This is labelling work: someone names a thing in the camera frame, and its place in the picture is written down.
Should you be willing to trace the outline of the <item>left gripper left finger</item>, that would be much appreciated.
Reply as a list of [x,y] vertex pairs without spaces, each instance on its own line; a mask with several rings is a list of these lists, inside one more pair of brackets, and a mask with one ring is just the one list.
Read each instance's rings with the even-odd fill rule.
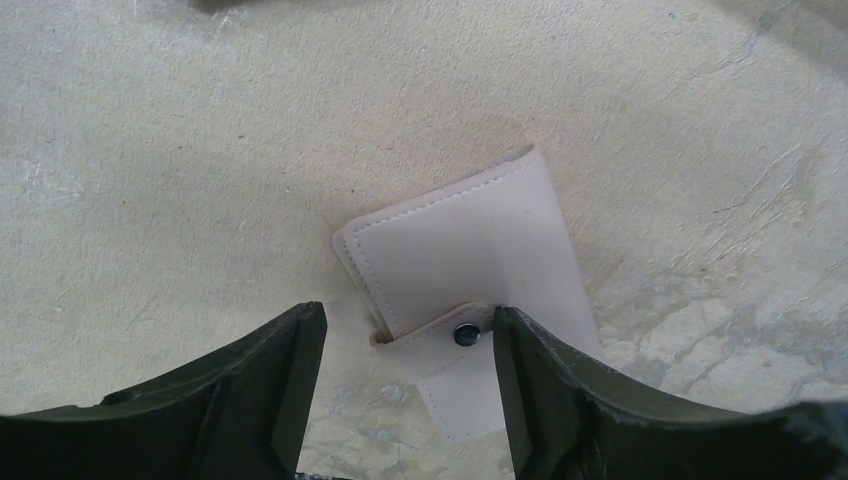
[[294,479],[327,332],[296,305],[94,406],[3,416],[5,479]]

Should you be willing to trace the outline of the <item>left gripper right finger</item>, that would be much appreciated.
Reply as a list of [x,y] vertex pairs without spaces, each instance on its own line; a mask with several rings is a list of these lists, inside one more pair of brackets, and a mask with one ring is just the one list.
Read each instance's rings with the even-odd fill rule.
[[498,308],[494,358],[519,479],[843,479],[847,405],[744,414],[634,380]]

